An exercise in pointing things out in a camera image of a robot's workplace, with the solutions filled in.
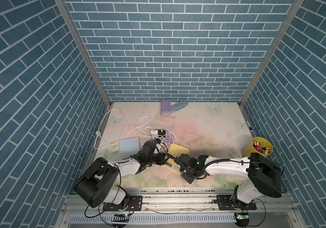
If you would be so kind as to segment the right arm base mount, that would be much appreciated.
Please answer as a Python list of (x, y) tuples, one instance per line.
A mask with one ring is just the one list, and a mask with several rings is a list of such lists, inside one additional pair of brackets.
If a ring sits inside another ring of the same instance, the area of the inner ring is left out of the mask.
[(250, 203), (243, 203), (230, 195), (218, 195), (217, 199), (213, 201), (217, 204), (220, 211), (255, 211), (257, 206), (254, 201)]

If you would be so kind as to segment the yellow electronic scale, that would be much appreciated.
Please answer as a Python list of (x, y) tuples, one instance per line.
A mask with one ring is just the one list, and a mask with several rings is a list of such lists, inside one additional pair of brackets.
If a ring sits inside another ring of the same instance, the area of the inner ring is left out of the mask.
[[(172, 143), (168, 150), (168, 154), (172, 155), (175, 158), (179, 158), (182, 154), (189, 155), (190, 152), (188, 148)], [(181, 174), (180, 166), (176, 164), (173, 159), (168, 159), (163, 167), (177, 175)]]

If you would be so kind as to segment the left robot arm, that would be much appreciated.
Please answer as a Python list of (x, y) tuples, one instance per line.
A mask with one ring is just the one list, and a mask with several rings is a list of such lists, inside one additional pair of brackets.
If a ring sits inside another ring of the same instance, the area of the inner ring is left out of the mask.
[(105, 204), (108, 208), (123, 210), (127, 207), (130, 194), (121, 187), (114, 186), (122, 177), (139, 174), (151, 165), (164, 165), (168, 157), (158, 151), (154, 142), (146, 142), (137, 154), (121, 161), (97, 158), (74, 184), (74, 192), (90, 207)]

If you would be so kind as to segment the purple power strip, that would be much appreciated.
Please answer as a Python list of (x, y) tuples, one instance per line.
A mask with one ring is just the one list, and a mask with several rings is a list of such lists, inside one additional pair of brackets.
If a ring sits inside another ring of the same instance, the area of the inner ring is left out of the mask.
[(157, 135), (157, 136), (151, 136), (150, 140), (154, 141), (155, 139), (160, 139), (161, 141), (164, 141), (165, 143), (172, 144), (174, 140), (174, 136), (171, 134), (166, 135)]

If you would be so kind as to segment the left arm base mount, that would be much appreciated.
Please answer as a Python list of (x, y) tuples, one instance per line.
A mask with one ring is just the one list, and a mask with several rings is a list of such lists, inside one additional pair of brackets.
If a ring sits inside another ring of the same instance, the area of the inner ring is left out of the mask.
[(141, 211), (143, 197), (141, 195), (126, 196), (120, 204), (105, 203), (103, 211)]

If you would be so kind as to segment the white charger adapter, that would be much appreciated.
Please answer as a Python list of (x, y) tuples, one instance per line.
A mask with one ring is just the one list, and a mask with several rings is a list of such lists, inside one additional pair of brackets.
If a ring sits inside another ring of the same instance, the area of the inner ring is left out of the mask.
[(151, 137), (152, 138), (155, 138), (155, 137), (157, 137), (158, 136), (158, 130), (151, 130)]

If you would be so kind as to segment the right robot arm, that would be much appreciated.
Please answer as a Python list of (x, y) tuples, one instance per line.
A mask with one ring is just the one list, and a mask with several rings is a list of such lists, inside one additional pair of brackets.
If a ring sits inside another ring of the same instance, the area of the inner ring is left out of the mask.
[(182, 178), (188, 183), (212, 175), (243, 178), (245, 182), (237, 185), (229, 198), (229, 206), (235, 209), (248, 207), (255, 198), (262, 195), (271, 198), (282, 196), (281, 167), (256, 153), (236, 159), (208, 155), (200, 155), (195, 159), (182, 154), (174, 158), (174, 162), (180, 166)]

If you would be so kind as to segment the black charger adapter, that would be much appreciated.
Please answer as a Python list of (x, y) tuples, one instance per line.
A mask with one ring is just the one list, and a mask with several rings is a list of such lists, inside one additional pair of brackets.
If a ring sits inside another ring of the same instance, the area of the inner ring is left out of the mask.
[(166, 131), (165, 130), (163, 130), (163, 129), (161, 129), (161, 130), (158, 130), (158, 136), (159, 137), (165, 137), (166, 136)]

